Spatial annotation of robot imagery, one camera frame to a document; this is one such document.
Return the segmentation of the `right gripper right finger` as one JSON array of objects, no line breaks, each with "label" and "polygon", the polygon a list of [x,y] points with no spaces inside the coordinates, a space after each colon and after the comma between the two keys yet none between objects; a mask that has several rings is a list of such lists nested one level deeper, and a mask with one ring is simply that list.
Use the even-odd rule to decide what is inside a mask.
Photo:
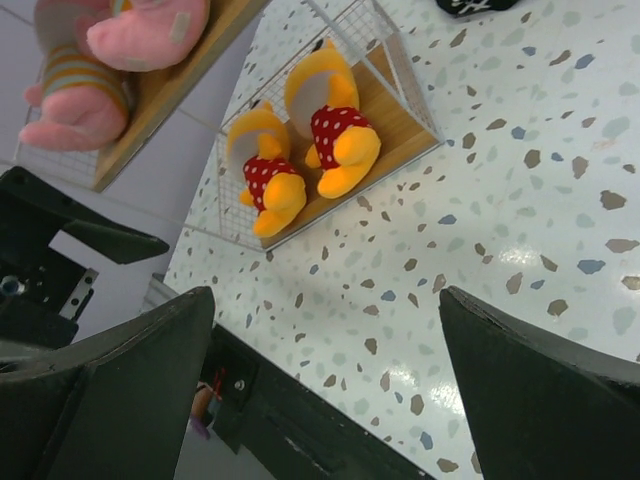
[{"label": "right gripper right finger", "polygon": [[487,479],[636,479],[639,366],[457,287],[439,314]]}]

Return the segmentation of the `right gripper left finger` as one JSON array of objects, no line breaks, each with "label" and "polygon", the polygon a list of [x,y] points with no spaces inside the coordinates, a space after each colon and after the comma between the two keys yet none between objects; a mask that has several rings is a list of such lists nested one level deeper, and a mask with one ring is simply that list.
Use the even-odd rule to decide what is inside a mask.
[{"label": "right gripper left finger", "polygon": [[2,478],[173,478],[214,309],[197,287],[2,370]]}]

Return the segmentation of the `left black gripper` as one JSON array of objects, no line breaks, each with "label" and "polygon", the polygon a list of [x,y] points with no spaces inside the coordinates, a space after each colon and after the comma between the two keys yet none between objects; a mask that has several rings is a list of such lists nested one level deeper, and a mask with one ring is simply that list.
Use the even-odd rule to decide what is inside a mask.
[{"label": "left black gripper", "polygon": [[162,239],[111,222],[69,222],[77,203],[22,167],[1,175],[1,338],[58,349],[78,332],[96,275],[50,247],[63,230],[116,264],[164,255]]}]

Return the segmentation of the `pink frog plush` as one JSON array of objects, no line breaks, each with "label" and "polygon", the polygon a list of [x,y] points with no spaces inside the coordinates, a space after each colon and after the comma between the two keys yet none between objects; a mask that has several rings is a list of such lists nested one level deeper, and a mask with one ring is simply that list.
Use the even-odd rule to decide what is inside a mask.
[{"label": "pink frog plush", "polygon": [[204,0],[38,1],[36,38],[49,54],[73,47],[124,72],[163,70],[184,60],[202,37],[211,3]]},{"label": "pink frog plush", "polygon": [[94,151],[115,141],[129,121],[118,71],[71,43],[48,49],[40,81],[27,88],[40,118],[19,133],[21,143],[48,151]]}]

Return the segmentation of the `yellow frog plush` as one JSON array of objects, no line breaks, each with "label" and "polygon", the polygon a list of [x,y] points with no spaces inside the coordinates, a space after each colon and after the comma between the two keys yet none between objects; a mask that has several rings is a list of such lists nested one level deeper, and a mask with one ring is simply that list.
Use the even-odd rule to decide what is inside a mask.
[{"label": "yellow frog plush", "polygon": [[266,100],[255,101],[229,128],[227,170],[243,184],[240,203],[257,210],[258,238],[280,233],[307,204],[306,182],[290,153],[288,130]]},{"label": "yellow frog plush", "polygon": [[311,142],[305,164],[322,171],[318,194],[336,199],[352,191],[376,163],[382,142],[360,110],[351,67],[330,38],[288,73],[284,103],[292,126]]}]

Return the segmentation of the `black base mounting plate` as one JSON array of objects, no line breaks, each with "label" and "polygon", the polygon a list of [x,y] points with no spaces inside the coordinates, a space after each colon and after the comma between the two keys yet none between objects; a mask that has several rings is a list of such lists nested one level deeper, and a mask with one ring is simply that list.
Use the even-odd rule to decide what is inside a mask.
[{"label": "black base mounting plate", "polygon": [[196,419],[277,479],[426,479],[371,435],[222,326],[211,331]]}]

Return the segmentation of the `black printed garment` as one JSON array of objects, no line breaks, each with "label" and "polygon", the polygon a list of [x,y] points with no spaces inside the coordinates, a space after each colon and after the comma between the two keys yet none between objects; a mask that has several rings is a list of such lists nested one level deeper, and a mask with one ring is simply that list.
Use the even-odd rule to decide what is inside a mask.
[{"label": "black printed garment", "polygon": [[518,0],[436,0],[436,5],[448,15],[463,18],[490,11],[505,11]]}]

